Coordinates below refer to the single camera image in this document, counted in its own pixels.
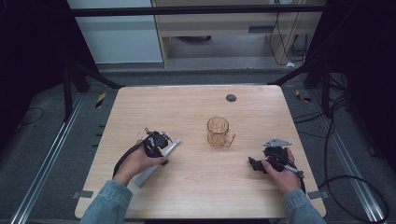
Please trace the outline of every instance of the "hand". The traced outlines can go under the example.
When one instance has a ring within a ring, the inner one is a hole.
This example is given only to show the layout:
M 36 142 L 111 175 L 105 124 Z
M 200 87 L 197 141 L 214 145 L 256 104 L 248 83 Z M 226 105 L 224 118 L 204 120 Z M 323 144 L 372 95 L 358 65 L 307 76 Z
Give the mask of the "hand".
M 290 149 L 287 147 L 286 150 L 288 151 L 289 160 L 294 162 L 294 157 L 291 154 Z M 283 194 L 291 190 L 300 188 L 299 179 L 294 172 L 287 169 L 284 169 L 282 172 L 278 172 L 266 160 L 262 160 L 262 165 L 264 166 L 268 174 L 274 179 L 275 183 Z
M 131 153 L 125 161 L 121 164 L 120 169 L 113 176 L 113 180 L 120 182 L 121 184 L 128 186 L 128 183 L 134 177 L 142 173 L 150 166 L 161 164 L 166 161 L 165 157 L 150 158 L 146 155 L 143 146 Z

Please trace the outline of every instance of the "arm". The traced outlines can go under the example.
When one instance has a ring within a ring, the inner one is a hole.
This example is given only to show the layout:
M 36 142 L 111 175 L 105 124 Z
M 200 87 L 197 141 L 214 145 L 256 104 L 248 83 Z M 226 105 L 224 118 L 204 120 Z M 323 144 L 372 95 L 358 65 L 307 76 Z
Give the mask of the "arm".
M 133 196 L 127 188 L 131 179 L 165 160 L 164 157 L 148 157 L 143 147 L 137 149 L 125 159 L 113 179 L 105 183 L 80 223 L 122 223 Z
M 294 161 L 289 148 L 288 157 Z M 285 204 L 290 223 L 326 223 L 301 190 L 295 173 L 287 169 L 278 172 L 268 161 L 262 161 L 262 165 L 283 193 L 283 204 Z

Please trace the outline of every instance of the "blue denim jacket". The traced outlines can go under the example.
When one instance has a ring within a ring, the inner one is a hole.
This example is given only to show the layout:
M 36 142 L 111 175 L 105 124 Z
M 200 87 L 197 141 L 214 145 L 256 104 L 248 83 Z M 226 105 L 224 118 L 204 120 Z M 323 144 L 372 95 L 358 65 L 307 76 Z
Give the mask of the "blue denim jacket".
M 132 196 L 132 192 L 121 183 L 107 181 L 80 223 L 122 223 Z M 283 203 L 291 224 L 326 223 L 300 189 L 286 193 Z

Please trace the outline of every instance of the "black horizontal bar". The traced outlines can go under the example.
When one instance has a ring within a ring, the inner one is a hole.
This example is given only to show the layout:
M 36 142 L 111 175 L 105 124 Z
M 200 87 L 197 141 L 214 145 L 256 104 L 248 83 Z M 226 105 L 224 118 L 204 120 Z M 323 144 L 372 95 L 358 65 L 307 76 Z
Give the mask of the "black horizontal bar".
M 316 12 L 323 11 L 326 4 L 315 5 L 249 5 L 249 6 L 201 6 L 201 7 L 120 7 L 82 8 L 51 10 L 50 15 L 72 15 L 74 17 L 143 16 L 182 14 L 226 14 L 226 13 L 268 13 L 268 12 Z

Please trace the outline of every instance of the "person's left hand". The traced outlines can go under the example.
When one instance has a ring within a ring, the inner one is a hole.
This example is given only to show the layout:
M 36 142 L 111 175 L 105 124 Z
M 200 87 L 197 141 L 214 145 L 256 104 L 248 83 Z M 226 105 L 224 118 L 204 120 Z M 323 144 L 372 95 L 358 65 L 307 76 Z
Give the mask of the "person's left hand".
M 128 183 L 131 181 L 134 175 L 138 175 L 150 166 L 161 164 L 164 161 L 166 161 L 165 157 L 148 157 L 146 155 L 145 149 L 143 146 L 141 146 L 125 159 L 125 161 L 121 164 L 120 169 L 113 176 L 113 180 L 128 186 Z

